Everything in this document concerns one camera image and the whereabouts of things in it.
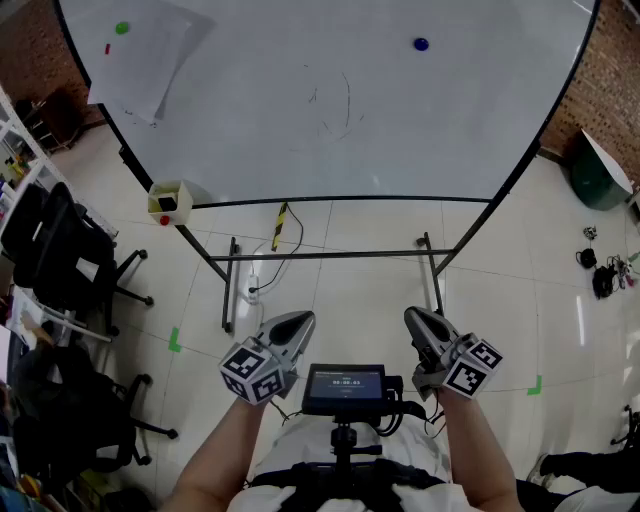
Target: white t-shirt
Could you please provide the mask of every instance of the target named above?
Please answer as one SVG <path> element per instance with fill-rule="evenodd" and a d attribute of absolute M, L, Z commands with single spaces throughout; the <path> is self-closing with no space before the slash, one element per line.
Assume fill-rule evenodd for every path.
<path fill-rule="evenodd" d="M 299 416 L 287 422 L 280 431 L 273 449 L 258 464 L 256 475 L 290 469 L 299 462 L 335 462 L 331 453 L 331 431 L 336 425 L 330 418 Z M 398 431 L 391 437 L 379 437 L 369 425 L 351 425 L 358 433 L 358 446 L 382 445 L 382 457 L 405 466 L 415 466 L 445 482 L 450 481 L 450 463 L 447 450 L 440 439 L 429 439 L 424 434 L 424 422 L 405 416 Z M 372 455 L 352 455 L 352 462 L 374 460 Z M 456 484 L 434 485 L 417 490 L 407 486 L 393 486 L 402 500 L 406 512 L 467 512 L 477 510 L 467 502 L 462 487 Z M 277 511 L 282 502 L 295 492 L 294 487 L 252 487 L 238 494 L 228 512 Z M 319 512 L 361 512 L 362 502 L 351 500 L 327 501 Z"/>

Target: blue magnet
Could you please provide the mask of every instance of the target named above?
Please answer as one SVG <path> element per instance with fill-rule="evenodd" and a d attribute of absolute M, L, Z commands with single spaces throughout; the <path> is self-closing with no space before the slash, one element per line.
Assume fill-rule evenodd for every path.
<path fill-rule="evenodd" d="M 419 52 L 425 52 L 429 48 L 429 41 L 423 37 L 419 37 L 413 42 L 413 46 L 415 46 Z"/>

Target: tiled floor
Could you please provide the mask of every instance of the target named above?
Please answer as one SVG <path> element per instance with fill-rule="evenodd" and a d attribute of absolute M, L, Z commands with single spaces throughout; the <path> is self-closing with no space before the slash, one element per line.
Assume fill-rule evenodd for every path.
<path fill-rule="evenodd" d="M 415 258 L 305 260 L 286 265 L 277 285 L 245 300 L 251 263 L 234 273 L 236 332 L 220 328 L 223 283 L 172 228 L 153 224 L 145 192 L 121 163 L 109 128 L 86 134 L 69 153 L 56 155 L 60 170 L 119 230 L 121 261 L 137 248 L 149 251 L 126 276 L 128 287 L 152 295 L 153 308 L 118 298 L 122 333 L 102 346 L 105 371 L 127 384 L 138 372 L 153 385 L 137 405 L 141 419 L 176 428 L 179 439 L 145 436 L 153 463 L 131 465 L 119 477 L 162 500 L 182 467 L 216 425 L 233 397 L 216 365 L 231 342 L 254 332 L 261 318 L 312 309 L 317 329 L 301 365 L 312 362 L 384 363 L 409 378 L 417 363 L 402 313 L 433 301 L 428 265 Z M 468 203 L 405 201 L 292 204 L 304 223 L 300 251 L 410 248 L 425 230 L 435 247 L 453 245 L 480 213 Z M 194 211 L 189 227 L 212 254 L 228 252 L 230 235 L 245 254 L 268 251 L 279 205 Z M 467 248 L 440 276 L 447 317 L 461 330 L 491 340 L 506 356 L 480 396 L 516 474 L 526 477 L 542 451 L 603 451 L 621 426 L 623 404 L 640 392 L 640 294 L 620 291 L 597 301 L 590 276 L 575 261 L 588 246 L 582 229 L 595 224 L 596 256 L 622 257 L 640 250 L 640 236 L 622 208 L 595 212 L 574 196 L 560 168 L 537 158 Z M 281 250 L 291 251 L 299 227 L 289 216 Z M 277 262 L 256 262 L 261 282 Z M 173 327 L 179 353 L 168 350 Z M 542 376 L 542 392 L 529 395 Z M 299 408 L 304 382 L 282 404 Z M 260 433 L 255 459 L 269 449 L 280 424 L 273 408 Z M 554 488 L 572 490 L 559 479 Z"/>

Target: green trash bin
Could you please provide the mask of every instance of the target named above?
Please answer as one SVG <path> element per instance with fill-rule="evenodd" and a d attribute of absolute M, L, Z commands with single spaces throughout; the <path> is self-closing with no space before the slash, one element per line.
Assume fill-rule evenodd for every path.
<path fill-rule="evenodd" d="M 571 186 L 594 210 L 611 210 L 633 194 L 618 163 L 583 130 L 585 143 L 571 169 Z"/>

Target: yellow and black striped tape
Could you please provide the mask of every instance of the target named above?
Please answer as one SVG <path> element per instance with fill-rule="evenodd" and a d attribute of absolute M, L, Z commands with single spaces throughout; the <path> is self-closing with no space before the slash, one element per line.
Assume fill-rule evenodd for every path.
<path fill-rule="evenodd" d="M 276 231 L 273 235 L 273 243 L 271 244 L 271 250 L 276 252 L 278 250 L 278 243 L 280 242 L 280 233 L 282 233 L 282 226 L 284 225 L 284 218 L 287 215 L 287 203 L 282 203 L 280 207 L 280 213 L 278 213 L 278 220 L 276 222 Z"/>

